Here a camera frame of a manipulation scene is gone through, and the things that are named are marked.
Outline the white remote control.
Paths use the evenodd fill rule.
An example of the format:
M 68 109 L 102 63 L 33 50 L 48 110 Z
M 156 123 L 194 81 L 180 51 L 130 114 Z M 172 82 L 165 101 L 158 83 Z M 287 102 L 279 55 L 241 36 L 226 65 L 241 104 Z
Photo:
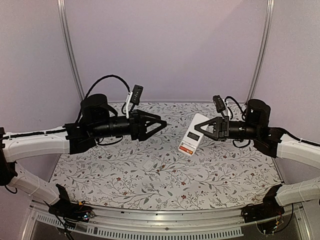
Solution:
M 196 131 L 195 130 L 195 125 L 199 124 L 199 123 L 202 123 L 202 122 L 205 122 L 209 120 L 208 117 L 200 114 L 200 113 L 196 113 L 189 125 L 189 127 L 187 128 L 187 131 L 185 132 L 179 146 L 178 146 L 178 151 L 187 155 L 187 156 L 193 156 L 194 153 L 196 152 L 202 138 L 203 138 L 203 134 Z M 192 150 L 193 151 L 193 154 L 188 154 L 184 151 L 181 151 L 179 150 L 179 147 L 180 146 L 183 146 L 189 150 Z

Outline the white battery cover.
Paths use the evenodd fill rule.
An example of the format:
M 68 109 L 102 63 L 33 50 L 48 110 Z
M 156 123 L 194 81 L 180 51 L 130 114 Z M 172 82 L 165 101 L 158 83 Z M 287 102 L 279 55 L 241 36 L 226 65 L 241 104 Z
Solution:
M 153 168 L 153 162 L 152 161 L 147 161 L 142 167 L 145 169 L 145 170 L 147 170 L 147 171 L 149 171 L 150 169 L 152 169 Z

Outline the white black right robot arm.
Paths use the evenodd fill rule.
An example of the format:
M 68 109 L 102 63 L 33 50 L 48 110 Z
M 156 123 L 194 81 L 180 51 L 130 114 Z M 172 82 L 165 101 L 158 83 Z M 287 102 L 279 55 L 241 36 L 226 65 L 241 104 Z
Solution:
M 282 158 L 302 164 L 320 167 L 320 145 L 294 136 L 281 127 L 270 127 L 271 107 L 259 99 L 250 99 L 246 105 L 243 121 L 230 120 L 228 116 L 215 117 L 194 126 L 204 136 L 215 140 L 251 140 L 262 154 L 272 158 Z M 320 179 L 294 184 L 278 184 L 269 189 L 259 206 L 262 218 L 269 218 L 278 207 L 319 199 Z

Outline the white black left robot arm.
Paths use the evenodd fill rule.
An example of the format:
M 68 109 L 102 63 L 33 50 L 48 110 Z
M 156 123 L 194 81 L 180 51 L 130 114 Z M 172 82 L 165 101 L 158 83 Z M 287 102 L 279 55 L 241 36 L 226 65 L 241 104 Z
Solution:
M 0 129 L 0 184 L 24 191 L 54 206 L 63 216 L 74 213 L 66 189 L 30 173 L 18 160 L 51 155 L 80 154 L 97 145 L 97 139 L 130 136 L 145 141 L 167 126 L 160 116 L 142 110 L 118 115 L 106 95 L 97 93 L 80 103 L 80 120 L 50 130 L 5 133 Z

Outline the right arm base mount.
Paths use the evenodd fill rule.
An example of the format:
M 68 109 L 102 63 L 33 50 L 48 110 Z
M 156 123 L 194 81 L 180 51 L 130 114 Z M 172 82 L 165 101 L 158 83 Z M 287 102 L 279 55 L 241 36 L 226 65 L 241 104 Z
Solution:
M 245 223 L 276 217 L 285 213 L 284 207 L 276 201 L 276 195 L 281 184 L 272 186 L 262 199 L 262 203 L 248 204 L 241 208 L 241 216 Z

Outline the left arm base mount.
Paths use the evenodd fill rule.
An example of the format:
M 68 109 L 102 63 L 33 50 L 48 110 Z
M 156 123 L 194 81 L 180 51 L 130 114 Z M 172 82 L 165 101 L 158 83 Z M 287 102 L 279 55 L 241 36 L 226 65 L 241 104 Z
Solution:
M 85 201 L 74 203 L 70 201 L 66 189 L 59 184 L 55 185 L 58 189 L 58 201 L 49 205 L 48 212 L 72 222 L 88 222 L 95 216 L 93 208 L 85 205 Z

